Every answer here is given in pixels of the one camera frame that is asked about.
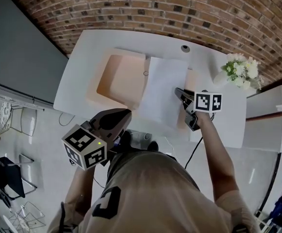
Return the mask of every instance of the gray wall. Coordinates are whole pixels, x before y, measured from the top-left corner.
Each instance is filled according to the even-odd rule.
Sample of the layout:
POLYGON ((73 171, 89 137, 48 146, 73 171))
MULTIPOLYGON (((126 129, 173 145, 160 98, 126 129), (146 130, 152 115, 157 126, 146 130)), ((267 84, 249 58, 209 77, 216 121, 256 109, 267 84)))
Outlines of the gray wall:
POLYGON ((0 0, 0 84, 53 103, 67 61, 11 0, 0 0))
POLYGON ((244 148, 279 152, 281 141, 282 117, 246 122, 244 148))

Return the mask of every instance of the white paper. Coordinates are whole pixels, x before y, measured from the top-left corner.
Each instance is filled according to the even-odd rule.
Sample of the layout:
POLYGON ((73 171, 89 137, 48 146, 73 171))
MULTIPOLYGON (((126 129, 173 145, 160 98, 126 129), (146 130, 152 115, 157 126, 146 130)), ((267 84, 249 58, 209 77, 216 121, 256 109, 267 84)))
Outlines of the white paper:
POLYGON ((187 69, 185 61, 151 57, 139 116, 175 129, 182 103, 174 90, 184 89, 187 69))

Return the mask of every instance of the brick wall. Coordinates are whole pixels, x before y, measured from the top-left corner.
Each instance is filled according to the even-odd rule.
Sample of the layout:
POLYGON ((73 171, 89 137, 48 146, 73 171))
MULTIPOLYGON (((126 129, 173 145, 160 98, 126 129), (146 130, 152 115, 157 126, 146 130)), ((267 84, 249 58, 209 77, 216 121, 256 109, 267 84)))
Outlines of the brick wall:
POLYGON ((84 29, 157 33, 261 61, 282 79, 282 0, 17 0, 66 54, 84 29))

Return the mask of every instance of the black chair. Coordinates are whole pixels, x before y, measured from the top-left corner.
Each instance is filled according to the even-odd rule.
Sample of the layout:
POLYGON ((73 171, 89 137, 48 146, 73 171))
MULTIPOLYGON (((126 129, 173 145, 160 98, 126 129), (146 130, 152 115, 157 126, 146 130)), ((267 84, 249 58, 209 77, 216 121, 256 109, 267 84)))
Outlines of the black chair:
POLYGON ((32 163, 34 160, 28 158, 27 156, 20 154, 19 160, 21 157, 28 159, 28 162, 20 162, 20 163, 13 163, 7 157, 0 158, 0 198, 3 201, 6 197, 9 200, 15 200, 19 197, 25 198, 26 194, 29 194, 37 189, 37 186, 29 182, 28 180, 22 178, 21 176, 21 168, 20 165, 32 163), (24 192, 23 182, 27 183, 33 189, 29 192, 24 192), (13 189, 18 196, 17 197, 10 197, 7 192, 5 191, 5 186, 9 185, 11 189, 13 189))

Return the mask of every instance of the power cord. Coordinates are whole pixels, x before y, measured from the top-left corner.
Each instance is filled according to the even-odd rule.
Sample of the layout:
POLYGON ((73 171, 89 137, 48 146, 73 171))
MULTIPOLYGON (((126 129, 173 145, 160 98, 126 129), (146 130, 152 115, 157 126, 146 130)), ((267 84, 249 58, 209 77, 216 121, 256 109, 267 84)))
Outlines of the power cord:
MULTIPOLYGON (((76 163, 75 162, 73 162, 72 160, 69 160, 69 162, 71 163, 71 165, 72 166, 74 166, 74 165, 76 165, 76 163)), ((102 186, 102 185, 100 185, 100 183, 99 182, 97 182, 97 180, 96 180, 96 178, 93 176, 93 179, 94 179, 94 181, 100 186, 100 187, 102 187, 103 189, 105 189, 105 187, 104 186, 102 186)))
POLYGON ((175 159, 177 160, 178 163, 180 163, 178 157, 176 156, 174 147, 172 146, 172 144, 169 142, 169 140, 168 140, 166 137, 165 137, 165 139, 166 139, 166 142, 172 147, 172 152, 173 152, 173 154, 174 154, 175 159))
POLYGON ((144 135, 144 140, 149 140, 150 137, 151 137, 151 134, 150 134, 150 133, 145 133, 145 132, 141 132, 141 131, 135 131, 135 132, 132 132, 132 133, 128 132, 128 133, 129 133, 129 134, 144 133, 144 134, 145 134, 145 135, 144 135))
POLYGON ((100 187, 102 187, 103 189, 105 189, 105 187, 104 186, 101 186, 100 185, 100 183, 99 182, 97 182, 97 180, 96 180, 96 178, 95 177, 93 177, 93 179, 94 179, 94 181, 100 186, 100 187))
POLYGON ((62 124, 62 123, 60 122, 60 119, 61 119, 61 116, 63 115, 63 113, 64 113, 64 112, 62 112, 62 113, 60 114, 60 116, 59 116, 59 124, 60 124, 61 126, 65 127, 65 126, 67 126, 67 125, 69 125, 69 124, 71 123, 71 121, 74 119, 75 116, 73 116, 72 119, 71 119, 67 124, 62 124))
MULTIPOLYGON (((212 116, 211 116, 211 121, 213 121, 214 116, 215 116, 215 113, 212 114, 212 116)), ((203 140, 203 137, 201 137, 201 139, 200 139, 200 141, 197 143, 197 145, 196 145, 196 147, 195 147, 193 153, 192 153, 191 156, 189 157, 189 160, 188 160, 188 162, 187 162, 186 165, 185 165, 185 169, 187 168, 187 165, 188 165, 188 163, 190 162, 191 158, 193 158, 193 155, 194 155, 195 151, 197 150, 197 147, 199 146, 199 144, 200 144, 200 142, 201 142, 202 140, 203 140)))

